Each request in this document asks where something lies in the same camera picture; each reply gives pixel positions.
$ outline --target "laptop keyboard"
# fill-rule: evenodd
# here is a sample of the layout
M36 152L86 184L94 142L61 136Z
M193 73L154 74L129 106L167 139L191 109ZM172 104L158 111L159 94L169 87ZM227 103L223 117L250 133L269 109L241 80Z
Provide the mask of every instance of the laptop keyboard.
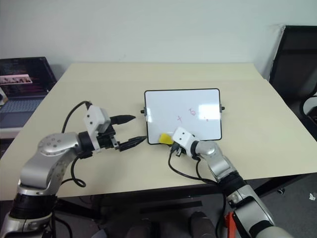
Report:
M8 101L1 107L1 113L33 112L41 103L42 99L30 99L23 101Z

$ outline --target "whiteboard frame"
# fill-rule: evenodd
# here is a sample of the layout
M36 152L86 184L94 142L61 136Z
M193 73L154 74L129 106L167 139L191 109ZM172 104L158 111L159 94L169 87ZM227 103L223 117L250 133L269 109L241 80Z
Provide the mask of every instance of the whiteboard frame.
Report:
M146 90L144 92L144 116L146 117L146 112L147 112L147 101L146 101L146 92L155 92L155 91L191 91L191 90L217 90L218 95L219 95L219 114L220 114L220 138L219 139L213 139L213 140L221 140L222 139L222 105L221 105L221 97L220 97L220 90L218 88L192 88L192 89L159 89L159 90ZM146 124L147 124L147 141L148 144L150 145L162 145L161 143L150 143L149 142L149 128L148 128L148 120L145 119Z

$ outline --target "chair backrest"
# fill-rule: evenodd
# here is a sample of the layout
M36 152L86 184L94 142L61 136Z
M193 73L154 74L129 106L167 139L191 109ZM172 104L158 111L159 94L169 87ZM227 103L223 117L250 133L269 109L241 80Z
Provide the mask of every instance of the chair backrest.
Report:
M286 26L269 82L285 100L306 100L317 91L317 26Z

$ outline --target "gray carpet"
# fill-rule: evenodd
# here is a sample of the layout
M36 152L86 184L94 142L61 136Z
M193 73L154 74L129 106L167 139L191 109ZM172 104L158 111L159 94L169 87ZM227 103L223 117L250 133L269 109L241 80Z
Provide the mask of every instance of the gray carpet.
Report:
M263 183L264 179L250 180L248 182L251 186L256 187ZM274 192L263 198L263 202L273 214L276 225L287 230L295 238L315 237L317 234L317 199L316 201L309 200L309 193L317 194L317 174L309 175L287 186L284 194ZM89 197L82 197L82 199L89 201ZM68 200L88 206L76 197L69 198ZM202 206L140 213L140 210L143 208L191 201L201 201ZM195 211L203 211L216 224L221 209L221 201L221 195L217 194L164 202L135 204L128 207L116 208L115 210L106 208L107 214L110 215L107 222L99 227L88 219L62 214L57 214L57 216L70 224L75 238L90 238L100 228L105 228L110 238L123 238L131 225L142 218L160 222L161 237L189 238L188 218L190 215ZM10 205L11 202L1 202L1 222ZM59 223L57 223L57 237L68 237L66 228Z

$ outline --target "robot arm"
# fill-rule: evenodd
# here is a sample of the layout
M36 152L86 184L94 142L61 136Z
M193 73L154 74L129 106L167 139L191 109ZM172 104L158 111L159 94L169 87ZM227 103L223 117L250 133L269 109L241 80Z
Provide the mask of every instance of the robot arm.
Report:
M35 155L23 166L12 210L6 215L0 238L42 237L56 204L67 166L76 159L91 157L101 148L123 151L141 143L139 136L120 143L115 140L113 124L126 123L134 116L109 117L104 109L90 105L84 117L87 131L46 136Z
M235 209L233 218L242 237L292 238L274 225L267 207L214 141L199 141L181 127L175 131L173 140L186 150L188 156L206 160L229 205Z

